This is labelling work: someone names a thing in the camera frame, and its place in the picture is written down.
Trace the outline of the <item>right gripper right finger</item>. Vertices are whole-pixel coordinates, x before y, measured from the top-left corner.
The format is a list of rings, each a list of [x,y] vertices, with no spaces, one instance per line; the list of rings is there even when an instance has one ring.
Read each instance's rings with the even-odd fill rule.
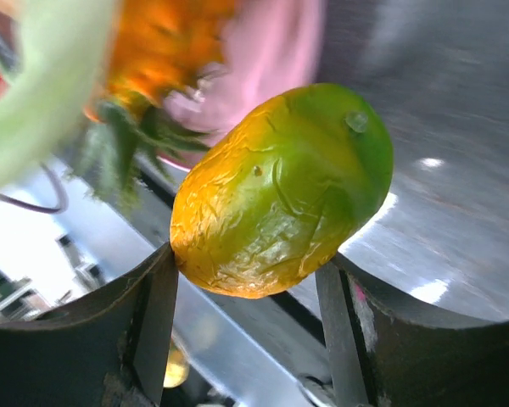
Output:
[[[343,256],[316,272],[339,406],[509,406],[509,321],[427,304]]]

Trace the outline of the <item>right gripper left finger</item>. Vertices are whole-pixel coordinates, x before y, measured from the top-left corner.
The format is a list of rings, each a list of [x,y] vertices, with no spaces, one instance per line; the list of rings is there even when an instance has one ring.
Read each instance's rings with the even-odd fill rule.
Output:
[[[104,287],[0,325],[0,406],[157,406],[178,271],[169,244]]]

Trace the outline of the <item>fake mango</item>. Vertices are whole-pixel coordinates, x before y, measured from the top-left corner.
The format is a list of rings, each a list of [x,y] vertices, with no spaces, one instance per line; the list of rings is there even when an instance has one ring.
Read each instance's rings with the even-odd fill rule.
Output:
[[[178,269],[213,293],[284,292],[379,211],[393,168],[383,121],[358,94],[318,83],[275,96],[183,180],[170,226]]]

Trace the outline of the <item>fake pineapple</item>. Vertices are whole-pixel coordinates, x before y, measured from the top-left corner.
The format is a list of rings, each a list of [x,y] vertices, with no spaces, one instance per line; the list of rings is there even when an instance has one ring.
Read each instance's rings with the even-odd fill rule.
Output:
[[[91,121],[79,144],[72,173],[92,171],[95,198],[115,197],[125,208],[137,201],[144,155],[159,173],[161,153],[182,161],[188,152],[207,152],[204,133],[171,118],[163,107],[173,92],[192,98],[223,65],[224,25],[234,1],[125,1],[117,24],[109,68],[85,108]]]

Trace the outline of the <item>green avocado print plastic bag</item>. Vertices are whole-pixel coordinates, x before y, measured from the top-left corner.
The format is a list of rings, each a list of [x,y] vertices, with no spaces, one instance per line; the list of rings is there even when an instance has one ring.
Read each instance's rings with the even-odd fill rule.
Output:
[[[20,68],[0,95],[0,187],[73,134],[103,75],[118,1],[19,1]]]

